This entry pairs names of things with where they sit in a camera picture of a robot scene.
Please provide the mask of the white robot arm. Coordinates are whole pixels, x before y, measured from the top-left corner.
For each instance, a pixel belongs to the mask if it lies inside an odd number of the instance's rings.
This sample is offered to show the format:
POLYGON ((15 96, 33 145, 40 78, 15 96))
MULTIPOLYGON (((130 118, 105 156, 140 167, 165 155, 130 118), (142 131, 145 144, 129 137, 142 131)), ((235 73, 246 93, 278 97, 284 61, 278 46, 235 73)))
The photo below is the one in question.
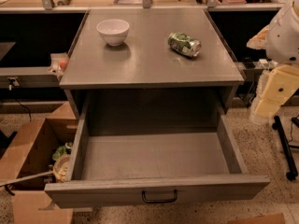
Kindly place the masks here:
POLYGON ((277 66, 258 80, 249 119, 265 124, 299 89, 299 0, 288 0, 247 47, 264 49, 277 66))

